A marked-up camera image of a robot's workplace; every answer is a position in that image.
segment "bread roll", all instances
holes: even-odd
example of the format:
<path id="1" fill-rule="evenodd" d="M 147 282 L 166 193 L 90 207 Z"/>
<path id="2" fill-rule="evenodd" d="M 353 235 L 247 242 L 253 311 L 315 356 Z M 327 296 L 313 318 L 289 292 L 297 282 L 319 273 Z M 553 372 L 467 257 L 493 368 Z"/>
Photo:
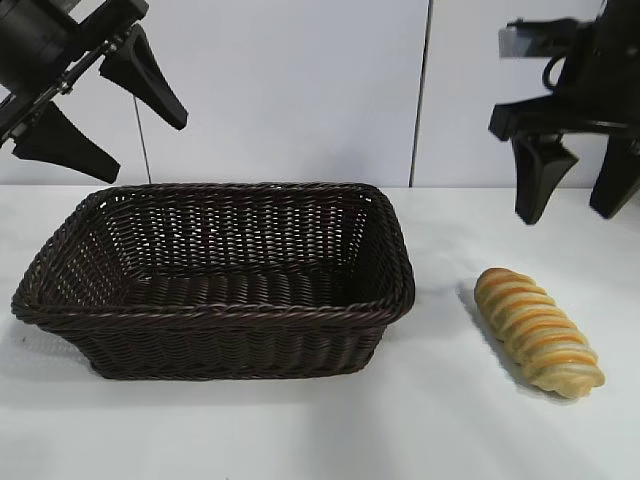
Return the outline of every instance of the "bread roll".
<path id="1" fill-rule="evenodd" d="M 555 301 L 526 275 L 484 272 L 474 291 L 480 313 L 532 385 L 567 398 L 604 385 L 598 356 Z"/>

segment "white wall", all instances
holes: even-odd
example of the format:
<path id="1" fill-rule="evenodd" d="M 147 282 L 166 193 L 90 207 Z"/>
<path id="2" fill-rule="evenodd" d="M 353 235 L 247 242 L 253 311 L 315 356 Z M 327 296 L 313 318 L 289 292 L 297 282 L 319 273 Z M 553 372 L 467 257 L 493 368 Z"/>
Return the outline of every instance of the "white wall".
<path id="1" fill-rule="evenodd" d="M 427 0 L 154 0 L 144 28 L 190 111 L 148 109 L 153 180 L 408 184 Z"/>
<path id="2" fill-rule="evenodd" d="M 416 158 L 417 186 L 515 184 L 509 143 L 487 128 L 495 103 L 544 95 L 546 60 L 500 60 L 498 30 L 517 18 L 592 19 L 601 0 L 434 0 Z M 604 137 L 565 137 L 581 161 L 565 186 L 592 186 Z"/>

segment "brown wicker basket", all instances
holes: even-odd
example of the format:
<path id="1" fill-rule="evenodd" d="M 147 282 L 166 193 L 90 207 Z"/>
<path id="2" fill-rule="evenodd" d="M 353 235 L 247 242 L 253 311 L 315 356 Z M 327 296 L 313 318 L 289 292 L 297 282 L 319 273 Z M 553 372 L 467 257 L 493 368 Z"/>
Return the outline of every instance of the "brown wicker basket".
<path id="1" fill-rule="evenodd" d="M 87 197 L 12 307 L 106 378 L 301 378 L 363 368 L 414 295 L 374 187 L 153 185 Z"/>

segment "cable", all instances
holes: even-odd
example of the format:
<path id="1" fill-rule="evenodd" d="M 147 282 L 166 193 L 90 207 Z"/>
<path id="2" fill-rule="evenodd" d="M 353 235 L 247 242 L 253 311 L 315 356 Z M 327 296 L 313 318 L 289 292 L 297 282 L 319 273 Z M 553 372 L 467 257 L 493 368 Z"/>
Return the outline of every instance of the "cable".
<path id="1" fill-rule="evenodd" d="M 554 92 L 556 90 L 557 84 L 551 83 L 551 71 L 553 67 L 555 67 L 558 62 L 564 58 L 566 58 L 567 52 L 558 53 L 554 57 L 549 60 L 547 66 L 544 67 L 544 71 L 542 72 L 542 83 L 547 88 L 547 90 Z"/>

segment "white table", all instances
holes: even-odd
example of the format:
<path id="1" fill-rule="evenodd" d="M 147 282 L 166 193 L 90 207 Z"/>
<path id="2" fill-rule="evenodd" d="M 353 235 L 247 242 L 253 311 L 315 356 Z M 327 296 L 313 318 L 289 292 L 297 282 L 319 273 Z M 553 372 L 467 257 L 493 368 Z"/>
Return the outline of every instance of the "white table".
<path id="1" fill-rule="evenodd" d="M 587 191 L 564 190 L 526 227 L 512 190 L 388 190 L 417 302 L 362 373 L 119 383 L 9 310 L 33 255 L 92 190 L 0 187 L 0 479 L 640 477 L 637 200 L 605 222 Z M 473 308 L 489 266 L 556 298 L 600 354 L 604 388 L 566 402 L 521 382 Z"/>

